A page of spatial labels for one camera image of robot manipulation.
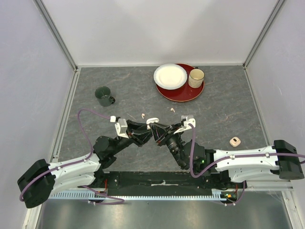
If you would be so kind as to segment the beige small charging case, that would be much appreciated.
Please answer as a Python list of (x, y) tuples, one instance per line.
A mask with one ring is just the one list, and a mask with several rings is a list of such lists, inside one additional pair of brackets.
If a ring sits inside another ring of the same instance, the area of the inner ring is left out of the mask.
[(230, 145), (232, 147), (238, 147), (241, 143), (241, 140), (238, 137), (233, 137), (230, 141), (229, 141)]

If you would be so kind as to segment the white charging case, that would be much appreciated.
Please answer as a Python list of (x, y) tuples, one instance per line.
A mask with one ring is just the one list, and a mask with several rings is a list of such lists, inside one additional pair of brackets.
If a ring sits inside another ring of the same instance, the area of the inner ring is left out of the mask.
[(159, 120), (159, 118), (157, 118), (157, 117), (149, 118), (149, 119), (146, 120), (146, 124), (149, 125), (150, 123), (157, 123), (157, 122), (159, 122), (159, 121), (160, 121), (160, 120)]

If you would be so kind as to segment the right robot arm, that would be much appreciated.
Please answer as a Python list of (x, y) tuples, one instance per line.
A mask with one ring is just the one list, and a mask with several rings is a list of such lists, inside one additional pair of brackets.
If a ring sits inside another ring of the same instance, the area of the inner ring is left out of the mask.
[(174, 125), (151, 122), (158, 146), (167, 146), (177, 165), (188, 170), (193, 178), (216, 174), (222, 187), (249, 179), (277, 175), (283, 180), (303, 179), (301, 155), (284, 140), (250, 150), (206, 149), (195, 142), (195, 119), (183, 119)]

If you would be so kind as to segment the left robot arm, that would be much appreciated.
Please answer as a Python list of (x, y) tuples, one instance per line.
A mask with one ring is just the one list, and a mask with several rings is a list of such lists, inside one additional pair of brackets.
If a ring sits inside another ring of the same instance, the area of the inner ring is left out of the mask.
[(57, 163), (48, 163), (45, 159), (34, 162), (17, 181), (20, 201), (30, 209), (67, 189), (101, 187), (105, 181), (103, 170), (114, 163), (117, 153), (132, 144), (141, 147), (152, 137), (148, 124), (131, 120), (118, 119), (115, 130), (115, 138), (98, 137), (84, 156)]

